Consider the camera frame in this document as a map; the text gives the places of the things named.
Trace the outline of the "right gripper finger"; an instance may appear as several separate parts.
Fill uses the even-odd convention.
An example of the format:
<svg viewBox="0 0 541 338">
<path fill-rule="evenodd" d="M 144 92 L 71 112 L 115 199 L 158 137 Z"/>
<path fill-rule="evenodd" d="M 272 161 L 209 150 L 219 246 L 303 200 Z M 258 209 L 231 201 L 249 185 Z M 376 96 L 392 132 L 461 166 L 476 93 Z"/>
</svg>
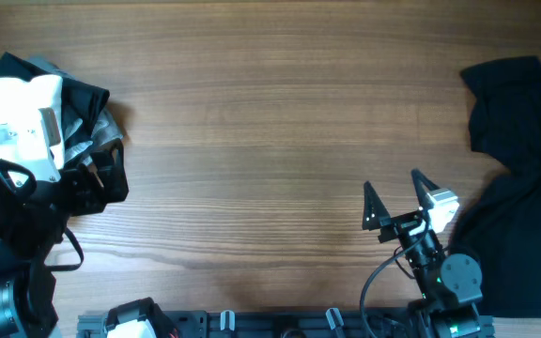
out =
<svg viewBox="0 0 541 338">
<path fill-rule="evenodd" d="M 412 169 L 410 174 L 411 174 L 412 184 L 413 184 L 419 205 L 423 209 L 430 209 L 431 203 L 429 202 L 429 198 L 427 197 L 427 194 L 429 192 L 438 190 L 440 187 L 437 184 L 435 184 L 433 181 L 431 181 L 429 178 L 427 178 L 417 168 Z"/>
<path fill-rule="evenodd" d="M 378 230 L 391 222 L 387 208 L 369 181 L 363 184 L 363 199 L 363 230 Z"/>
</svg>

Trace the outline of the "white t-shirt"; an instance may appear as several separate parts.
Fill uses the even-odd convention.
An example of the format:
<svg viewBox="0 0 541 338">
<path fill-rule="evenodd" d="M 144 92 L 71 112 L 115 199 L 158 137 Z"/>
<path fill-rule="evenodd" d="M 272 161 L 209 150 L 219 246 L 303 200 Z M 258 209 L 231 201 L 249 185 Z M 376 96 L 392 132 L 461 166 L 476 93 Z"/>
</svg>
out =
<svg viewBox="0 0 541 338">
<path fill-rule="evenodd" d="M 56 127 L 61 128 L 61 94 L 63 79 L 58 75 L 40 75 L 32 80 L 0 78 L 0 124 L 41 117 L 40 109 L 54 111 Z"/>
</svg>

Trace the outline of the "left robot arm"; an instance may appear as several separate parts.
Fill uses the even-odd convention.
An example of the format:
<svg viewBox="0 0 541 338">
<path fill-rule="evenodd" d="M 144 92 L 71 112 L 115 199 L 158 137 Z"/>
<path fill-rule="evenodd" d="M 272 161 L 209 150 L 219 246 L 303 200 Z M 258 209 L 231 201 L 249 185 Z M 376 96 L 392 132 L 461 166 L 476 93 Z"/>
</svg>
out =
<svg viewBox="0 0 541 338">
<path fill-rule="evenodd" d="M 64 169 L 57 182 L 38 181 L 20 164 L 0 160 L 0 337 L 48 337 L 54 332 L 54 276 L 80 266 L 49 266 L 49 252 L 68 239 L 80 254 L 83 250 L 67 227 L 69 218 L 101 213 L 127 197 L 122 142 L 111 141 L 90 157 L 93 170 L 79 163 Z M 12 172 L 28 174 L 22 187 L 11 187 Z"/>
</svg>

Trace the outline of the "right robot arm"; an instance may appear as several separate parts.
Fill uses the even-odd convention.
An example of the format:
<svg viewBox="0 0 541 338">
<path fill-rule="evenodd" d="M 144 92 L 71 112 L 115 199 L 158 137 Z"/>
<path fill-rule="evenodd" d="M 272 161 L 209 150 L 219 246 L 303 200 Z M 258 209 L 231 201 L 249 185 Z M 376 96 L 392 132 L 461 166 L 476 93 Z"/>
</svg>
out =
<svg viewBox="0 0 541 338">
<path fill-rule="evenodd" d="M 365 300 L 379 274 L 401 257 L 406 258 L 422 297 L 409 304 L 402 325 L 409 337 L 488 337 L 492 319 L 479 315 L 483 279 L 480 264 L 464 253 L 446 252 L 437 234 L 454 218 L 457 195 L 441 188 L 420 170 L 410 172 L 418 207 L 392 216 L 372 184 L 363 184 L 362 229 L 378 230 L 381 243 L 398 240 L 401 251 L 381 263 L 367 278 L 359 300 L 362 328 L 369 337 L 377 334 Z"/>
</svg>

